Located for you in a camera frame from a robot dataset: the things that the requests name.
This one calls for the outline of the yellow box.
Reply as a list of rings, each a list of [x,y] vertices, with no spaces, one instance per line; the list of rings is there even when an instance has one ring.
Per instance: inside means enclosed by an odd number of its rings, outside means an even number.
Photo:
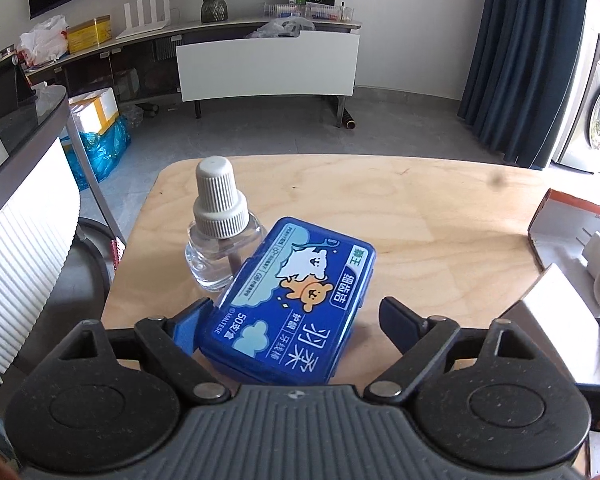
[[[66,37],[70,54],[100,46],[112,39],[111,16],[98,16],[69,27],[66,30]]]

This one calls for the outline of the clear liquid refill bottle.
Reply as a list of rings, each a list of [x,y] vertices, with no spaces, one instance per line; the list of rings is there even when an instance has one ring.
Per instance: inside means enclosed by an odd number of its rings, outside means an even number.
[[[216,294],[230,286],[266,237],[266,229],[238,190],[229,159],[207,157],[197,165],[195,176],[198,196],[184,255],[197,284]]]

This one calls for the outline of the white TV console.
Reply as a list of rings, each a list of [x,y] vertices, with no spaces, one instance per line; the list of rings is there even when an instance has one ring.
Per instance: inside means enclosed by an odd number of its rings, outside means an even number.
[[[331,96],[334,112],[354,92],[361,26],[316,20],[296,36],[256,37],[263,18],[170,25],[109,40],[30,70],[30,81],[61,84],[70,96],[110,87],[121,103],[179,96]]]

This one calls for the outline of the white router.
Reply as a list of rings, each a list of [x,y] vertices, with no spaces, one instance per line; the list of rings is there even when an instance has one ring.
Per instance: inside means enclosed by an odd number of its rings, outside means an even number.
[[[116,37],[117,40],[158,32],[171,24],[171,1],[136,0],[135,8],[126,2],[123,5],[124,29]]]

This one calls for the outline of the cardboard box on floor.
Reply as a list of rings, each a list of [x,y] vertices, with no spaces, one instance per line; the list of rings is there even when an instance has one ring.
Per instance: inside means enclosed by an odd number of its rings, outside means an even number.
[[[104,134],[119,117],[113,88],[86,92],[69,99],[71,116],[79,133]]]

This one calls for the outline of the white ribbed round cabinet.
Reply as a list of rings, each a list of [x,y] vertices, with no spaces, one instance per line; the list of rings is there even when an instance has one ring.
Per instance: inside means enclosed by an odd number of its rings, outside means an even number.
[[[60,138],[71,122],[67,91],[41,89],[35,124],[0,139],[0,388],[40,317],[67,260],[80,192]]]

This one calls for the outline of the white cardboard box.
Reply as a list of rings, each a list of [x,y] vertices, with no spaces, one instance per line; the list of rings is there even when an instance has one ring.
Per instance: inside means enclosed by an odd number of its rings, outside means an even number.
[[[600,385],[600,326],[552,264],[505,313],[574,382]]]

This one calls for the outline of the washing machine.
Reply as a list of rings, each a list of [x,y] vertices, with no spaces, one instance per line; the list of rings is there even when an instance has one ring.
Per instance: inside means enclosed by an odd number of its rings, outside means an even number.
[[[600,36],[582,101],[553,162],[588,174],[600,174]]]

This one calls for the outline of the dark blue curtain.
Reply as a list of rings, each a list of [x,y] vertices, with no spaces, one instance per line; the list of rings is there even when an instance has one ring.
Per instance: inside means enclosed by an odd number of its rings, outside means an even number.
[[[504,162],[542,169],[558,137],[588,0],[484,0],[458,116]]]

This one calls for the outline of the orange white cardboard tray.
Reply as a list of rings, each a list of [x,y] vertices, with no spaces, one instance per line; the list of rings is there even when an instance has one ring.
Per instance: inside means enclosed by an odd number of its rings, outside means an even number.
[[[545,193],[528,226],[529,245],[541,274],[552,264],[559,266],[596,321],[600,306],[582,256],[595,231],[600,232],[600,205],[556,190]]]

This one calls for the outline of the blue floss pick box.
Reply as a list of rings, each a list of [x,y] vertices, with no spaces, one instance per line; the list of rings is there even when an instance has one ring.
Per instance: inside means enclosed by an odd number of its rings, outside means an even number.
[[[244,384],[324,385],[373,276],[370,243],[279,219],[196,333],[198,350]]]

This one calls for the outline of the white plastic bag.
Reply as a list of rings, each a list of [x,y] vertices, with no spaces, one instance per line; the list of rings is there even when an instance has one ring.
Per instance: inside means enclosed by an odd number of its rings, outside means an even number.
[[[57,61],[69,51],[65,15],[54,15],[20,35],[18,51],[27,66]]]

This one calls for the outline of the blue plastic bag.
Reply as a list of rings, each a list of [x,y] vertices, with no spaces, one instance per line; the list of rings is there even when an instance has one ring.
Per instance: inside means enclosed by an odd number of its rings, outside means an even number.
[[[128,122],[122,116],[103,133],[81,133],[80,139],[97,182],[107,179],[117,168],[123,154],[131,144]],[[88,183],[68,136],[60,139],[76,185],[80,191]]]

